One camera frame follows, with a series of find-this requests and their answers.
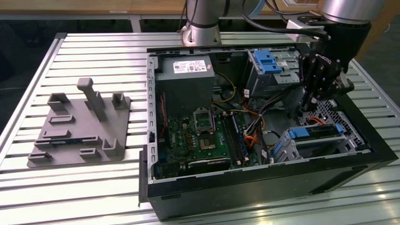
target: aluminum extrusion table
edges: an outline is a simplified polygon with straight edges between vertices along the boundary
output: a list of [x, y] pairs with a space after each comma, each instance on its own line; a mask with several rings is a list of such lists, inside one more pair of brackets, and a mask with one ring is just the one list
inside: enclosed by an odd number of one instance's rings
[[[285, 35], [222, 33], [222, 44], [287, 43]], [[53, 40], [0, 137], [0, 224], [390, 224], [400, 217], [400, 161], [361, 175], [329, 193], [158, 222], [147, 203], [138, 207], [138, 151], [146, 142], [145, 48], [178, 46], [175, 33], [67, 34]], [[93, 79], [102, 97], [130, 97], [122, 161], [29, 169], [26, 155], [49, 110], [53, 92], [82, 98], [74, 84]], [[349, 96], [400, 156], [400, 110], [355, 61]]]

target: ram slot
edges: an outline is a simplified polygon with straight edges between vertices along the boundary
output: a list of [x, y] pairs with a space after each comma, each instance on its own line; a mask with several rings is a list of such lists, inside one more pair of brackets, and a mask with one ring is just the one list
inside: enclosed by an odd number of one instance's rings
[[247, 150], [245, 149], [243, 138], [242, 138], [242, 134], [239, 133], [238, 126], [237, 126], [235, 116], [231, 116], [231, 121], [233, 121], [233, 125], [234, 125], [238, 145], [239, 145], [239, 149], [241, 149], [241, 155], [242, 155], [243, 161], [247, 161], [249, 160], [249, 154], [247, 154]]
[[237, 139], [237, 131], [238, 130], [235, 130], [237, 127], [234, 126], [231, 116], [227, 115], [223, 119], [225, 119], [225, 125], [226, 125], [226, 128], [225, 128], [226, 137], [229, 138], [229, 142], [230, 142], [229, 149], [231, 151], [234, 151], [235, 159], [239, 162], [242, 162], [243, 161], [243, 156], [242, 156], [242, 153], [241, 153], [241, 147], [239, 147], [239, 143], [238, 143], [238, 139]]
[[227, 148], [229, 148], [230, 159], [233, 162], [235, 162], [237, 165], [239, 165], [239, 159], [238, 159], [235, 151], [234, 151], [234, 144], [233, 144], [234, 140], [231, 138], [229, 123], [227, 123], [227, 120], [225, 117], [221, 118], [221, 123], [223, 126], [223, 131], [225, 131], [225, 136], [226, 136], [226, 144], [227, 144]]

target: motherboard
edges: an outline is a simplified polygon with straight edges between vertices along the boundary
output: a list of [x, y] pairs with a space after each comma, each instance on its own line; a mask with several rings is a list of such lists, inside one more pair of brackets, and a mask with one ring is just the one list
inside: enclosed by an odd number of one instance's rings
[[167, 117], [158, 143], [158, 176], [177, 177], [258, 165], [242, 140], [243, 115], [214, 115], [209, 109]]

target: gray plastic base plate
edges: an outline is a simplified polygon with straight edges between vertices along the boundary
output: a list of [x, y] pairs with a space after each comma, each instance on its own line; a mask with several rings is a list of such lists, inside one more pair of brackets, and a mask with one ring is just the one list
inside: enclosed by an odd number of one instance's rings
[[67, 100], [62, 93], [55, 101], [63, 110], [49, 110], [27, 167], [85, 164], [118, 161], [125, 155], [129, 116], [129, 97], [123, 106], [114, 109], [111, 98], [103, 98], [105, 119], [99, 122], [85, 99]]

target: yellow wire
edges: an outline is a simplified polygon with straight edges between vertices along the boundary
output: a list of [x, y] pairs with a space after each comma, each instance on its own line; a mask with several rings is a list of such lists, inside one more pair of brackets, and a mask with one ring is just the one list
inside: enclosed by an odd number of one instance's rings
[[225, 110], [225, 109], [221, 109], [217, 105], [213, 105], [218, 110], [221, 110], [221, 111], [237, 111], [237, 112], [246, 112], [245, 110], [239, 110], [239, 109], [227, 109], [227, 110]]
[[231, 96], [230, 96], [227, 99], [221, 100], [221, 101], [213, 101], [211, 103], [222, 103], [222, 102], [227, 102], [227, 101], [231, 100], [231, 98], [233, 98], [234, 95], [235, 95], [235, 87], [234, 87], [234, 85], [233, 85], [233, 82], [229, 80], [229, 78], [227, 78], [223, 74], [221, 74], [219, 72], [214, 72], [214, 73], [218, 74], [218, 75], [221, 75], [221, 76], [226, 79], [226, 81], [229, 81], [229, 83], [230, 83], [230, 85], [231, 85], [231, 88], [233, 88], [233, 94], [231, 94]]

